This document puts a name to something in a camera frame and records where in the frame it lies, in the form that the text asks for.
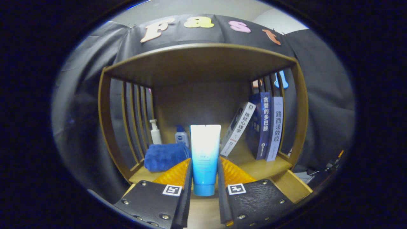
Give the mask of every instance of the book spine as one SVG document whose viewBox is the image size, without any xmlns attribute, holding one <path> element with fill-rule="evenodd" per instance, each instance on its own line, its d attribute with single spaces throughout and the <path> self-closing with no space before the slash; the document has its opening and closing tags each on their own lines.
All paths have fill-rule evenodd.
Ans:
<svg viewBox="0 0 407 229">
<path fill-rule="evenodd" d="M 242 136 L 243 131 L 245 130 L 246 126 L 248 126 L 250 117 L 253 115 L 255 105 L 252 103 L 247 103 L 243 109 L 242 115 L 240 116 L 238 122 L 236 123 L 235 127 L 232 130 L 232 134 L 227 139 L 226 144 L 224 145 L 223 149 L 221 150 L 221 155 L 228 156 L 232 151 L 233 147 L 236 145 L 239 138 Z"/>
<path fill-rule="evenodd" d="M 259 139 L 259 146 L 257 151 L 257 158 L 256 160 L 265 159 L 267 149 L 268 149 L 268 142 L 269 142 L 269 127 L 270 127 L 270 93 L 263 92 L 261 93 L 261 113 L 260 113 L 260 139 Z"/>
<path fill-rule="evenodd" d="M 280 147 L 280 140 L 282 134 L 282 117 L 283 117 L 283 104 L 282 97 L 273 97 L 273 128 L 270 133 L 269 150 L 266 155 L 266 161 L 274 161 L 276 159 L 278 149 Z"/>
</svg>

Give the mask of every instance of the black fabric backdrop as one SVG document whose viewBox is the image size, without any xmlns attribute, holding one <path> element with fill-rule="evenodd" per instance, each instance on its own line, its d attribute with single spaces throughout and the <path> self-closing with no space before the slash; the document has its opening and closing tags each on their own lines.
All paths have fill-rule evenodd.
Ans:
<svg viewBox="0 0 407 229">
<path fill-rule="evenodd" d="M 206 16 L 212 28 L 186 28 L 187 18 Z M 219 15 L 177 15 L 161 36 L 145 43 L 145 26 L 133 28 L 107 22 L 92 32 L 70 55 L 56 82 L 52 103 L 55 142 L 61 157 L 79 182 L 107 201 L 116 202 L 128 183 L 113 164 L 98 124 L 97 91 L 104 66 L 157 48 L 197 42 L 221 42 L 264 48 L 296 57 L 304 73 L 309 93 L 309 127 L 303 152 L 295 172 L 306 168 L 324 168 L 327 162 L 347 150 L 352 143 L 355 123 L 354 96 L 349 74 L 335 54 L 310 30 L 281 35 L 275 31 L 281 46 L 273 43 L 261 25 Z M 244 22 L 251 33 L 230 28 L 228 22 Z M 295 87 L 292 74 L 285 72 L 286 131 L 283 152 L 290 151 L 295 136 Z M 121 82 L 113 81 L 111 111 L 116 139 L 122 153 L 131 158 L 121 114 Z"/>
</svg>

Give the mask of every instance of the blue tube cap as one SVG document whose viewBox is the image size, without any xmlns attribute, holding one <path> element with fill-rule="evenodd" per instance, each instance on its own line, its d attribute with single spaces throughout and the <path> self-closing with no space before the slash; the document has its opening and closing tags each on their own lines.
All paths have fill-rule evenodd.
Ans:
<svg viewBox="0 0 407 229">
<path fill-rule="evenodd" d="M 213 196 L 215 194 L 215 185 L 194 184 L 194 194 L 197 196 Z"/>
</svg>

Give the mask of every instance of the white wall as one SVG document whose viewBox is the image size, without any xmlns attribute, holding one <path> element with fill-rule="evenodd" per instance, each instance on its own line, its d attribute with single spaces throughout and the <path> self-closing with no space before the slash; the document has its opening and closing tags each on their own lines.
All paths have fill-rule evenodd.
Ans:
<svg viewBox="0 0 407 229">
<path fill-rule="evenodd" d="M 187 13 L 208 13 L 253 21 L 260 14 L 272 9 L 256 0 L 150 0 L 122 12 L 111 20 L 129 27 Z"/>
<path fill-rule="evenodd" d="M 305 25 L 291 17 L 290 15 L 280 11 L 276 8 L 270 9 L 252 22 L 260 24 L 270 29 L 274 29 L 279 33 L 291 33 L 297 30 L 308 29 Z"/>
<path fill-rule="evenodd" d="M 256 0 L 149 0 L 118 14 L 111 20 L 133 27 L 157 18 L 186 13 L 208 13 L 240 18 L 285 34 L 307 29 L 286 13 Z"/>
</svg>

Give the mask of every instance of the yellow letter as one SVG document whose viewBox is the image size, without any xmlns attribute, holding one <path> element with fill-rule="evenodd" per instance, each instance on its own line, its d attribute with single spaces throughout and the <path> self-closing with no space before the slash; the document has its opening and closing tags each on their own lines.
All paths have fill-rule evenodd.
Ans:
<svg viewBox="0 0 407 229">
<path fill-rule="evenodd" d="M 143 39 L 140 40 L 141 43 L 152 40 L 154 38 L 157 38 L 161 35 L 161 32 L 158 32 L 158 30 L 164 31 L 168 28 L 168 23 L 174 22 L 174 18 L 170 18 L 167 20 L 163 20 L 161 22 L 156 22 L 151 25 L 146 26 L 147 32 L 146 35 L 143 37 Z"/>
<path fill-rule="evenodd" d="M 267 33 L 267 36 L 272 40 L 274 43 L 281 45 L 280 41 L 276 39 L 276 35 L 274 35 L 270 30 L 263 29 L 263 32 Z"/>
<path fill-rule="evenodd" d="M 187 19 L 184 26 L 187 28 L 212 28 L 214 24 L 212 24 L 211 19 L 208 17 L 191 17 Z"/>
</svg>

